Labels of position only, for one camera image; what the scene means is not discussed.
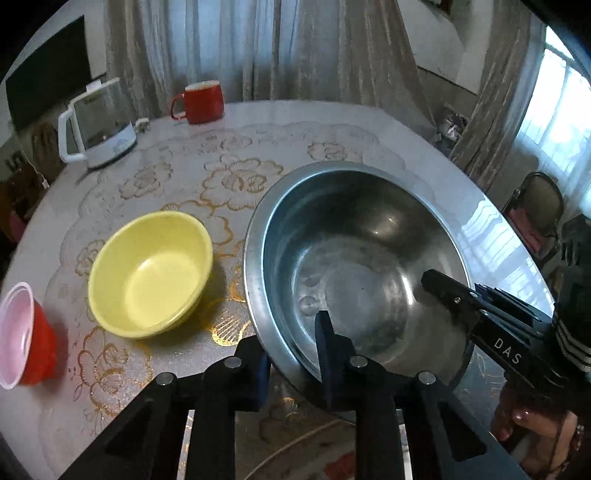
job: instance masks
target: red mug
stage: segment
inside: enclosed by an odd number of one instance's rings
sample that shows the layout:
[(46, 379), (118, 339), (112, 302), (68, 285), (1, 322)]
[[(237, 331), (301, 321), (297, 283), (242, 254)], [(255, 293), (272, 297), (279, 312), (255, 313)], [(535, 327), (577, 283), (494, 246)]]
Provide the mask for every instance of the red mug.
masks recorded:
[[(177, 100), (183, 100), (185, 111), (180, 115), (173, 112)], [(173, 98), (170, 116), (175, 120), (186, 118), (190, 124), (204, 124), (223, 117), (223, 95), (217, 80), (198, 82), (185, 87), (185, 91)]]

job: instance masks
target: human hand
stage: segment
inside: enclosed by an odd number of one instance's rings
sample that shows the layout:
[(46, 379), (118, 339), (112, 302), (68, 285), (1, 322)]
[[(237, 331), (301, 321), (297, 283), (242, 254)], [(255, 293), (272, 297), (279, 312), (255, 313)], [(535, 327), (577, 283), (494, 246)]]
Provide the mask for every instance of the human hand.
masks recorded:
[(572, 412), (553, 408), (528, 386), (511, 378), (501, 391), (491, 433), (504, 442), (517, 427), (537, 434), (521, 461), (521, 467), (530, 476), (540, 475), (557, 469), (567, 460), (577, 417)]

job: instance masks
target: red cup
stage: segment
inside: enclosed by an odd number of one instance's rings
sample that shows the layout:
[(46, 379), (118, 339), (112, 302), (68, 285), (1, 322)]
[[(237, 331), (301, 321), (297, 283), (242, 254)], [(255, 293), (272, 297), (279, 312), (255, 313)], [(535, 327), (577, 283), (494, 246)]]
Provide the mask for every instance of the red cup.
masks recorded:
[[(185, 111), (180, 115), (173, 112), (174, 104), (183, 100)], [(190, 124), (205, 124), (223, 117), (223, 94), (217, 80), (198, 82), (185, 87), (185, 91), (173, 98), (170, 116), (175, 120), (186, 118)]]
[(56, 366), (56, 334), (31, 287), (14, 285), (0, 304), (0, 385), (35, 385)]

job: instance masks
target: yellow bowl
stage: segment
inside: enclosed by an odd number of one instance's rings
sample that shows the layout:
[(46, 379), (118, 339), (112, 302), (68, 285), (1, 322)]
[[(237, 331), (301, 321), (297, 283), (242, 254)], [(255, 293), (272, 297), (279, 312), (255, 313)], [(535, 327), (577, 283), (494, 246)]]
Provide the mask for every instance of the yellow bowl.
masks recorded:
[(96, 256), (90, 309), (115, 335), (146, 338), (183, 322), (212, 271), (212, 240), (194, 217), (155, 212), (125, 225)]

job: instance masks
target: white table surface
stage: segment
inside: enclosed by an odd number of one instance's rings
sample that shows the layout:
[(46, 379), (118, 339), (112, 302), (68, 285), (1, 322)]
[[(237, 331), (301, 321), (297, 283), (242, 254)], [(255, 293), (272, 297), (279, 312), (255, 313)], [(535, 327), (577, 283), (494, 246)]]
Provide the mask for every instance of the white table surface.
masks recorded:
[[(227, 105), (221, 120), (201, 126), (158, 119), (115, 164), (93, 172), (83, 163), (67, 166), (28, 225), (5, 278), (3, 293), (18, 281), (32, 286), (59, 337), (57, 378), (0, 390), (0, 431), (33, 478), (59, 476), (159, 372), (203, 371), (252, 333), (239, 268), (252, 208), (281, 175), (341, 159), (386, 170), (430, 200), (450, 226), (474, 283), (501, 288), (551, 314), (540, 272), (496, 207), (448, 159), (379, 109), (268, 101)], [(163, 207), (197, 216), (212, 233), (220, 271), (200, 305), (207, 321), (127, 342), (105, 334), (92, 319), (87, 274), (110, 235)], [(97, 369), (103, 377), (96, 377)], [(477, 349), (457, 392), (487, 421), (502, 382), (501, 370)], [(277, 376), (273, 384), (263, 413), (238, 418), (239, 475), (329, 420)]]

